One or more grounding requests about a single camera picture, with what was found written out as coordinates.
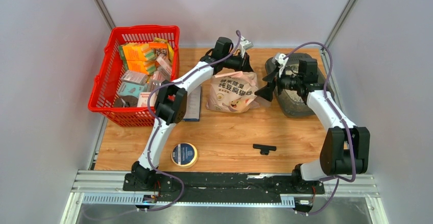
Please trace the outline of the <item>pink cat litter bag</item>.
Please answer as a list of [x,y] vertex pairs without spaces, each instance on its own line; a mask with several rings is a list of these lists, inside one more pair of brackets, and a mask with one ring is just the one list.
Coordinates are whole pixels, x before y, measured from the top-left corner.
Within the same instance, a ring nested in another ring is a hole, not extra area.
[[255,72],[235,71],[216,74],[210,79],[206,108],[226,113],[244,113],[260,107],[256,101],[258,90]]

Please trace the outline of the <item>clear plastic scoop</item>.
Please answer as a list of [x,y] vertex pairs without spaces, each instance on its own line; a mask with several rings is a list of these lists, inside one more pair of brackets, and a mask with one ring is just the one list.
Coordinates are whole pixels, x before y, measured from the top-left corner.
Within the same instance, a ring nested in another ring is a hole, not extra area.
[[260,104],[261,107],[265,107],[265,108],[270,107],[272,104],[272,102],[270,102],[270,101],[268,101],[268,100],[266,100],[260,96],[257,96],[255,100]]

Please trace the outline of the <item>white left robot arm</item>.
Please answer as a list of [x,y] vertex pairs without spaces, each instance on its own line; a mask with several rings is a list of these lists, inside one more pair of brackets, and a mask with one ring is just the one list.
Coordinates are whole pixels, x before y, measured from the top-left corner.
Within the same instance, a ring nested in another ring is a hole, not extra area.
[[143,153],[133,163],[131,173],[125,176],[126,182],[135,183],[144,191],[154,188],[162,150],[173,128],[185,116],[188,95],[223,68],[252,71],[246,53],[252,47],[253,43],[243,36],[236,45],[229,38],[219,37],[214,48],[190,71],[176,80],[163,81],[151,92],[150,97],[156,98],[154,108],[150,110],[155,118],[153,129]]

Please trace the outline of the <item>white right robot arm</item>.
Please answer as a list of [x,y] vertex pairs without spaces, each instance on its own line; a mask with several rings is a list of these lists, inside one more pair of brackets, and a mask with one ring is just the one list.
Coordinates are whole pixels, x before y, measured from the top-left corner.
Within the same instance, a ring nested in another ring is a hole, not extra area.
[[326,130],[319,159],[299,165],[298,174],[291,178],[292,188],[303,193],[311,187],[312,181],[338,178],[354,182],[356,175],[368,168],[369,130],[357,126],[336,105],[327,89],[328,80],[319,82],[316,59],[300,59],[298,71],[294,74],[286,74],[287,60],[285,54],[274,57],[275,69],[264,77],[266,86],[255,94],[270,102],[275,90],[278,93],[295,91]]

